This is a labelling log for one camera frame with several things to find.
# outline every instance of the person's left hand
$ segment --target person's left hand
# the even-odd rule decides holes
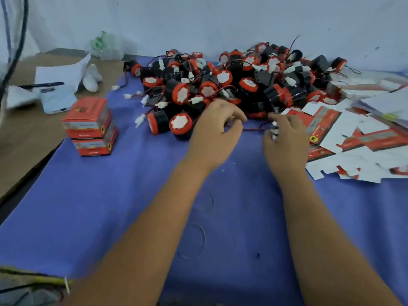
[[[227,120],[235,118],[232,127],[224,132]],[[186,160],[203,169],[206,174],[227,160],[242,133],[244,112],[234,104],[215,99],[201,114],[190,139]]]

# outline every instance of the forearm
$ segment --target forearm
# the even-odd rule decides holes
[[[206,174],[182,161],[67,305],[154,306]]]
[[[290,250],[305,303],[400,305],[331,217],[306,173],[283,177],[279,184]]]

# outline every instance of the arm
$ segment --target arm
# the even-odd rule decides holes
[[[279,138],[274,142],[266,134],[263,150],[282,190],[290,250],[306,305],[401,305],[314,190],[305,172],[309,139],[303,123],[297,116],[270,117],[278,123]]]
[[[231,116],[237,120],[224,133]],[[246,120],[226,101],[211,103],[194,129],[186,157],[95,273],[74,288],[66,306],[156,305],[195,196],[207,175],[228,158]]]

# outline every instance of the stacked boxes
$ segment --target stacked boxes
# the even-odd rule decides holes
[[[106,102],[98,97],[79,99],[62,120],[81,156],[111,154],[118,130]]]

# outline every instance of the blue tablecloth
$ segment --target blue tablecloth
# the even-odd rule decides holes
[[[147,122],[135,128],[146,108],[123,94],[141,89],[131,78],[126,88],[107,95],[119,129],[112,155],[80,157],[68,139],[57,149],[0,226],[0,265],[83,276],[149,204],[188,143],[171,133],[153,136]],[[164,299],[190,305],[303,304],[282,195],[262,156],[261,137],[244,132],[230,158],[205,181]],[[314,184],[346,234],[408,304],[408,180],[371,184],[332,174]]]

